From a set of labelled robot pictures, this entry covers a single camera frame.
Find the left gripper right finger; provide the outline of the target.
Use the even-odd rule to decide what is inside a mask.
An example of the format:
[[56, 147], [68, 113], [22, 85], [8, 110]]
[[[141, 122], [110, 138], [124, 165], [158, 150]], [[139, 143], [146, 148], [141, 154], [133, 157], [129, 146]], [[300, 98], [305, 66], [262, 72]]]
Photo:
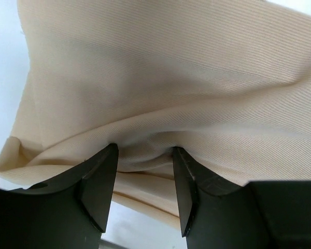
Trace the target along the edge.
[[232, 183], [173, 149], [188, 248], [311, 248], [311, 181]]

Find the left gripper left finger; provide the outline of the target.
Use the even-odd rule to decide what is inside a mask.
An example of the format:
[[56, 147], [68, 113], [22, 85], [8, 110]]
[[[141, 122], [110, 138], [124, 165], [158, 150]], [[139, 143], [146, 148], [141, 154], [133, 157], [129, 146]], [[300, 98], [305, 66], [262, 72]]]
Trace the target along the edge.
[[0, 189], [0, 248], [100, 248], [118, 146], [28, 189]]

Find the beige trousers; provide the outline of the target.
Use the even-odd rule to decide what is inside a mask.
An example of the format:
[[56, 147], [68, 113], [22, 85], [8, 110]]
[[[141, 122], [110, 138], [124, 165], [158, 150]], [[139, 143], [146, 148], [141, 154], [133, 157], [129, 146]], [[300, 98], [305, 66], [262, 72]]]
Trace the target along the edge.
[[172, 147], [238, 185], [311, 179], [311, 16], [265, 1], [18, 1], [30, 70], [0, 178], [119, 147], [114, 200], [179, 227]]

